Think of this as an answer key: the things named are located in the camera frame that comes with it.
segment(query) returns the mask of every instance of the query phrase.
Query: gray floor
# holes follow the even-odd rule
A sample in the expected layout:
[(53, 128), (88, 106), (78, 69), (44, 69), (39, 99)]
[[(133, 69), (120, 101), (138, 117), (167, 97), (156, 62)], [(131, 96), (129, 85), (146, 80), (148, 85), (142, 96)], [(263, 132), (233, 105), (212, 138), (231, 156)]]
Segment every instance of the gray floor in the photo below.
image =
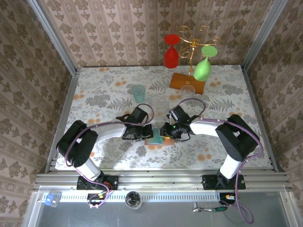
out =
[[(241, 204), (254, 214), (256, 227), (287, 227), (288, 222), (279, 193), (242, 193)], [(198, 206), (219, 206), (202, 203)], [(99, 209), (86, 203), (59, 203), (41, 207), (37, 227), (234, 227), (251, 226), (240, 217), (236, 207), (224, 212), (192, 212), (192, 202), (149, 202), (138, 210), (124, 203), (109, 202)]]

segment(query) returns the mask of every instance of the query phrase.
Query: white cable tray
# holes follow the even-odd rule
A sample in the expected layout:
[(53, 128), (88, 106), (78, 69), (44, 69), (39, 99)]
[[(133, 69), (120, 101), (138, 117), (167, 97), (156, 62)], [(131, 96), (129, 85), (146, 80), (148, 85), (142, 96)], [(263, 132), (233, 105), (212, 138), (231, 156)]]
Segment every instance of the white cable tray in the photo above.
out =
[[(107, 202), (124, 202), (129, 192), (111, 192)], [(44, 193), (42, 202), (45, 202), (47, 195), (59, 198), (60, 202), (87, 202), (88, 191)], [(218, 202), (220, 195), (218, 192), (201, 193), (140, 193), (143, 202)]]

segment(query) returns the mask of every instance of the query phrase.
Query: floral tablecloth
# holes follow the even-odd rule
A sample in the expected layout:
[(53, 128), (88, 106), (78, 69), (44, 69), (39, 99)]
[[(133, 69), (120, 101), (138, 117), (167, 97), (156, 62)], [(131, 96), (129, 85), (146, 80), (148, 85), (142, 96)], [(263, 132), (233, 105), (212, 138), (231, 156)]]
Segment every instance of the floral tablecloth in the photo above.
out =
[[(157, 105), (167, 103), (169, 110), (182, 100), (179, 90), (169, 88), (174, 72), (187, 74), (188, 66), (178, 66), (175, 69), (163, 66), (82, 69), (66, 130), (75, 120), (80, 119), (87, 124), (94, 124), (111, 121), (117, 116), (130, 113), (137, 106), (131, 92), (135, 84), (145, 86), (146, 101), (156, 109), (153, 128), (160, 128), (167, 119), (164, 114), (157, 116), (159, 111)], [(226, 119), (236, 113), (258, 134), (263, 143), (243, 74), (238, 65), (213, 66), (204, 94), (196, 94), (195, 97), (206, 102), (203, 117)], [(198, 101), (187, 101), (181, 106), (190, 116), (198, 114), (202, 108)], [(195, 135), (186, 142), (152, 147), (145, 146), (144, 141), (112, 138), (96, 143), (91, 158), (100, 168), (219, 168), (226, 155), (217, 137)], [(246, 167), (271, 167), (266, 151), (262, 157), (248, 162)], [(61, 155), (58, 156), (56, 168), (69, 169), (64, 165), (64, 158)]]

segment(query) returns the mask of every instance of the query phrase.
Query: wall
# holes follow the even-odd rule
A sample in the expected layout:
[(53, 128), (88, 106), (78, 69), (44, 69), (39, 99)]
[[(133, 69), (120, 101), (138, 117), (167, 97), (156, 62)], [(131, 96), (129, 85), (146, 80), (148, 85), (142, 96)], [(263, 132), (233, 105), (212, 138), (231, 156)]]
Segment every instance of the wall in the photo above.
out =
[(303, 214), (303, 1), (288, 0), (249, 74)]
[(20, 226), (71, 76), (26, 1), (0, 0), (0, 226)]
[(241, 64), (273, 0), (40, 0), (77, 67), (160, 65), (167, 34), (222, 38), (212, 64)]

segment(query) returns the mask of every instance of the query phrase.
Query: clear drinking glass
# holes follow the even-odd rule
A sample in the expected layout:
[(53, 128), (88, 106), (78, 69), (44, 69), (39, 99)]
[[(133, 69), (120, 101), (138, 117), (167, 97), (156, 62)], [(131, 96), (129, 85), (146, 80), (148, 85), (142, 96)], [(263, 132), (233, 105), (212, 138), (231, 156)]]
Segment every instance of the clear drinking glass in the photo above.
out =
[(182, 86), (180, 91), (183, 99), (194, 96), (196, 92), (195, 88), (191, 85)]
[(137, 84), (132, 88), (133, 96), (138, 103), (143, 103), (145, 100), (145, 87), (141, 84)]

